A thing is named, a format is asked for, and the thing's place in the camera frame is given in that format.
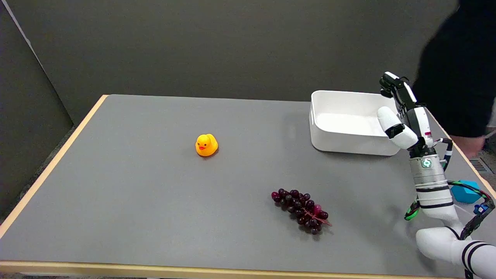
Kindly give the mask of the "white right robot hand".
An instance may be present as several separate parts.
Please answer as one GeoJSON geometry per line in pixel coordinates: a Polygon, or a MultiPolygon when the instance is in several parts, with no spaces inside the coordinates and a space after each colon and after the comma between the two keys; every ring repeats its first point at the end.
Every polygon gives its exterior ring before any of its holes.
{"type": "Polygon", "coordinates": [[[381,95],[393,99],[396,106],[396,111],[386,106],[377,110],[380,126],[389,140],[402,150],[433,148],[425,106],[417,101],[407,79],[386,71],[379,83],[381,95]]]}

